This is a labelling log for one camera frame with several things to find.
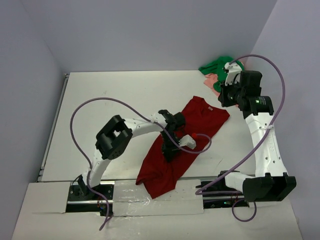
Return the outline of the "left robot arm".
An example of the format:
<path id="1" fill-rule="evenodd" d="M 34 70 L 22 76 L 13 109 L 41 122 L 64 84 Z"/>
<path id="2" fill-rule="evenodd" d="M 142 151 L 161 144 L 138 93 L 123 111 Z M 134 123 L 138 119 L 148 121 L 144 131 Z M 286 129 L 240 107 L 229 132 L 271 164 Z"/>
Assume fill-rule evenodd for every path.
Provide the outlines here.
<path id="1" fill-rule="evenodd" d="M 109 163 L 120 157 L 131 139 L 148 133 L 159 132 L 162 138 L 160 152 L 166 162 L 172 162 L 180 150 L 181 141 L 176 131 L 186 125 L 181 112 L 171 114 L 168 110 L 159 110 L 148 118 L 122 118 L 113 116 L 97 133 L 95 148 L 100 157 L 90 164 L 89 170 L 77 180 L 80 194 L 86 199 L 93 199 L 98 193 L 102 175 Z"/>

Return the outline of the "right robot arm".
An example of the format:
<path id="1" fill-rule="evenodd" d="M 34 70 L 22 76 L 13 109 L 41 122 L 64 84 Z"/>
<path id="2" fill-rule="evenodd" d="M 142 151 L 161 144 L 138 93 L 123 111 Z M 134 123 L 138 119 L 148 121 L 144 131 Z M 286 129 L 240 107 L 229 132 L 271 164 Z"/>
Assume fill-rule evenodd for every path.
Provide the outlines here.
<path id="1" fill-rule="evenodd" d="M 280 202 L 296 187 L 282 161 L 272 119 L 275 116 L 270 97 L 261 95 L 259 71 L 228 71 L 218 100 L 223 107 L 237 105 L 249 128 L 255 148 L 255 176 L 238 171 L 217 183 L 220 194 L 243 193 L 247 202 Z"/>

